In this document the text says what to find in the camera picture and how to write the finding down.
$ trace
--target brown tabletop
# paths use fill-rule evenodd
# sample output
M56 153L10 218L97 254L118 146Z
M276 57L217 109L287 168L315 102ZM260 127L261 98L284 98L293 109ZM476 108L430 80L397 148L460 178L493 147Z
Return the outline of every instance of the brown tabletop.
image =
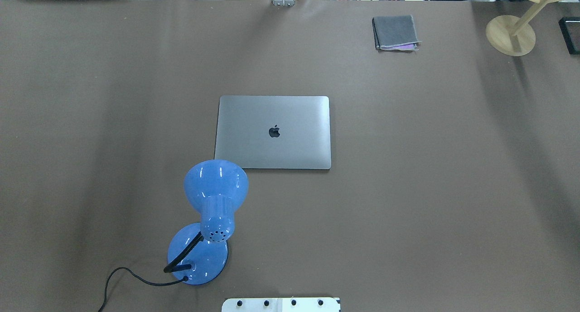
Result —
M212 159L221 95L326 95L332 169L248 170L225 270L105 311L220 312L335 296L344 312L580 310L580 57L550 4L534 50L485 25L528 3L0 2L0 309L96 311L118 266L162 272L199 221L183 176ZM420 50L371 18L413 14Z

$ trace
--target laptop lid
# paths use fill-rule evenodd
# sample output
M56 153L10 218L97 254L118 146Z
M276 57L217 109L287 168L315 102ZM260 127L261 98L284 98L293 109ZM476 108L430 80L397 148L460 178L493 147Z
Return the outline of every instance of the laptop lid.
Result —
M242 168L330 169L328 97L222 96L215 159Z

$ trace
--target white plate with holes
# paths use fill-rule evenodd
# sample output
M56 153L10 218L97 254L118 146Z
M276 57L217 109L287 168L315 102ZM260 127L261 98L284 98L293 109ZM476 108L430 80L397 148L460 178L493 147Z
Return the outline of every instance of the white plate with holes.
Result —
M222 312L340 312L337 297L265 297L227 299Z

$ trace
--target microfiber cloth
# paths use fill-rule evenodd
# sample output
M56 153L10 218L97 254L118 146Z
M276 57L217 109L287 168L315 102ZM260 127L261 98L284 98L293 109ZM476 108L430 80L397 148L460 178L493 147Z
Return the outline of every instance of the microfiber cloth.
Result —
M381 50L417 50L413 16L376 16L372 19L375 47Z

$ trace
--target blue desk lamp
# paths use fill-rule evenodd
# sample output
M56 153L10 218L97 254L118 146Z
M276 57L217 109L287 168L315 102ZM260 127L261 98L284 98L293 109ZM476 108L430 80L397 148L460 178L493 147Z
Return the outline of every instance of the blue desk lamp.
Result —
M221 160L195 165L183 181L187 199L201 222L183 227L171 240L166 273L190 285L216 278L226 266L227 240L235 229L234 212L248 194L248 176L238 165Z

